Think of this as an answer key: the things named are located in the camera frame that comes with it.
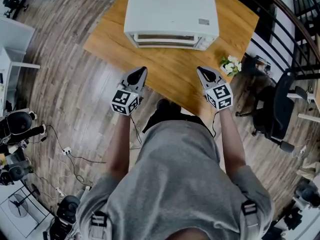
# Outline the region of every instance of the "oven door handle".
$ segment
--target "oven door handle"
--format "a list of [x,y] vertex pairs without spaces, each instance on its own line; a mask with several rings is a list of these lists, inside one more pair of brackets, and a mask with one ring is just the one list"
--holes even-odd
[[148,43],[148,42],[160,42],[160,43],[177,43],[177,44],[190,44],[190,45],[195,45],[199,41],[199,37],[197,34],[193,35],[193,40],[183,40],[183,39],[139,39],[139,35],[137,33],[134,33],[133,39],[135,42],[143,42],[143,43]]

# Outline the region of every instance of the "white toaster oven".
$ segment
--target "white toaster oven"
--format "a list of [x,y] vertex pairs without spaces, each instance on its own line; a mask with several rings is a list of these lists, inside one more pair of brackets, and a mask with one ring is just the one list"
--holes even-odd
[[219,36],[215,0],[128,0],[124,34],[135,47],[206,50]]

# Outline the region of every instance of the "gray t-shirt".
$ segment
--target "gray t-shirt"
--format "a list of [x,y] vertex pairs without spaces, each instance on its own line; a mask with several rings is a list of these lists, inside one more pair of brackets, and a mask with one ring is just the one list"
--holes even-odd
[[[82,237],[165,240],[179,230],[198,228],[211,240],[238,240],[241,207],[247,199],[256,203],[259,225],[266,231],[273,218],[268,192],[249,166],[230,179],[219,161],[217,146],[202,125],[154,125],[129,173],[120,182],[104,174],[81,200],[76,218]],[[107,229],[100,233],[91,226],[96,211],[108,217]]]

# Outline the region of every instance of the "label sticker on oven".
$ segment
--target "label sticker on oven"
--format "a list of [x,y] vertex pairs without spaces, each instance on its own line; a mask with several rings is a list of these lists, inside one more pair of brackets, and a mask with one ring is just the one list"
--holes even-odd
[[200,18],[199,19],[199,24],[209,26],[210,25],[210,21],[208,19]]

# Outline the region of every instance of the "potted plant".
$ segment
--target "potted plant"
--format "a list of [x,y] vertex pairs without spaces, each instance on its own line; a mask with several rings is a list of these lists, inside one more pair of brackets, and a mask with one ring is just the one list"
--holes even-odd
[[220,69],[228,76],[233,77],[241,71],[241,62],[236,57],[228,56],[222,57],[220,62]]

